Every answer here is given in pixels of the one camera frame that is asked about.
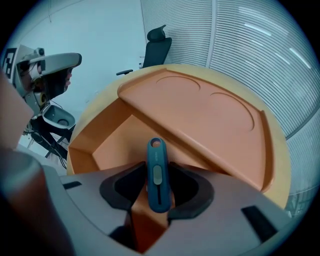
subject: wooden table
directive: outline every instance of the wooden table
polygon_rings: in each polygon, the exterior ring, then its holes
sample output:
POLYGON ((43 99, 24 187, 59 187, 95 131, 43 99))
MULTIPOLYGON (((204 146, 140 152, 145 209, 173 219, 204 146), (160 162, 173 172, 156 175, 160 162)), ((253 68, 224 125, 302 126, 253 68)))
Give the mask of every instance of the wooden table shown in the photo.
MULTIPOLYGON (((290 183, 291 183, 291 167, 290 157, 287 148, 285 135, 270 109, 267 105, 247 86, 230 76, 222 74, 218 71, 186 64, 167 64, 143 68, 127 75, 120 77, 118 80, 109 84, 101 93, 91 102, 91 104, 82 113, 79 121, 77 122, 71 141, 82 131, 82 129, 102 110, 118 98, 117 89, 124 82, 137 78, 141 75, 153 72, 159 69, 167 68, 168 70, 189 74, 198 77, 205 81, 219 85, 220 87, 238 95, 248 103, 254 105, 258 110, 263 110, 271 130, 272 144, 274 148, 274 173, 275 177, 271 188, 264 193, 269 199, 285 208, 289 196, 290 183)), ((67 157, 67 174, 74 174, 69 155, 67 157)))

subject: chair armrest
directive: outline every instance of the chair armrest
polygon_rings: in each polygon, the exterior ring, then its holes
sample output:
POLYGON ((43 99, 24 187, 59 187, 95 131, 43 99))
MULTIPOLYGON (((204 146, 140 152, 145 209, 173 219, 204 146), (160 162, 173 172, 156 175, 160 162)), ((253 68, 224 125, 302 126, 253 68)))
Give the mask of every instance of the chair armrest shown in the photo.
POLYGON ((132 72, 133 70, 132 69, 128 69, 128 70, 124 70, 124 71, 121 71, 121 72, 118 72, 116 73, 117 76, 119 75, 126 75, 126 74, 129 74, 130 72, 132 72))

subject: chair headrest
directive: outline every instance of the chair headrest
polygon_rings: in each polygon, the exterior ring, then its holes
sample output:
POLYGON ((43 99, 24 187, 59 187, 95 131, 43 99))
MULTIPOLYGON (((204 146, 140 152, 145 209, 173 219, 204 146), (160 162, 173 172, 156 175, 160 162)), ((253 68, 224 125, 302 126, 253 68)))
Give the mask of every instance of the chair headrest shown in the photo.
POLYGON ((164 32, 165 26, 166 25, 163 25, 161 27, 150 30, 149 33, 146 35, 146 38, 150 42, 157 42, 157 41, 165 39, 166 38, 166 34, 164 32))

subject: orange tray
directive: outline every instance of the orange tray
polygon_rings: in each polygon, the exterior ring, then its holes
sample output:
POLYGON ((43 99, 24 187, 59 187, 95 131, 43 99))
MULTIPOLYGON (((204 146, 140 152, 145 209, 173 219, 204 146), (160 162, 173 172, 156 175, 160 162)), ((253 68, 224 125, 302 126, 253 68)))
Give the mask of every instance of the orange tray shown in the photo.
POLYGON ((237 95, 165 68, 129 80, 117 93, 72 142, 77 173, 146 161, 148 141, 161 137, 169 161, 227 173, 262 192, 270 187, 274 157, 265 113, 237 95))

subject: black office chair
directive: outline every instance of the black office chair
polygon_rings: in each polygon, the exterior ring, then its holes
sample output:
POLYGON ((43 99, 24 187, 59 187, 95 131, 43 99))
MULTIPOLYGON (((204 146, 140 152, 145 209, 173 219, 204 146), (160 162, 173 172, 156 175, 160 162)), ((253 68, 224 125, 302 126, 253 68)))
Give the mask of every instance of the black office chair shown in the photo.
MULTIPOLYGON (((142 68, 162 65, 165 62, 172 43, 171 37, 166 38, 166 34, 164 32, 165 26, 166 25, 163 25, 149 31, 148 35, 146 36, 149 42, 146 44, 142 68)), ((132 69, 129 69, 118 72, 116 75, 126 75, 132 71, 132 69)))

